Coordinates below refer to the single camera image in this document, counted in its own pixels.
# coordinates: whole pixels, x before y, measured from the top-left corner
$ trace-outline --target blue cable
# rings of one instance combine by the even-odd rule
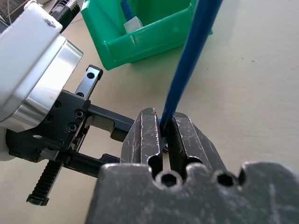
[[[128,0],[121,0],[121,9],[126,21],[129,21],[135,17]]]
[[[221,3],[222,0],[198,0],[187,41],[164,106],[160,123],[160,130],[163,135],[166,135],[167,124],[177,109],[179,100],[210,34]]]

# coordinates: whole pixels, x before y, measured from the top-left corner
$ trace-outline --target beige table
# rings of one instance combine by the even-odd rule
[[[299,171],[299,2],[225,0],[178,111],[215,144],[227,168],[280,161]],[[102,67],[83,20],[64,35],[84,52],[66,89],[75,91],[89,64]],[[92,103],[135,118],[162,114],[181,48],[105,71]],[[120,155],[121,143],[92,128],[81,152]],[[0,163],[0,223],[83,224],[95,178],[63,169],[46,207],[25,203],[45,162]]]

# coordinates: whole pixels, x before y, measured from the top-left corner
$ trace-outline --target green plastic bin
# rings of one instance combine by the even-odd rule
[[[82,15],[105,69],[185,43],[197,0],[129,0],[143,28],[127,34],[121,0],[85,0]]]

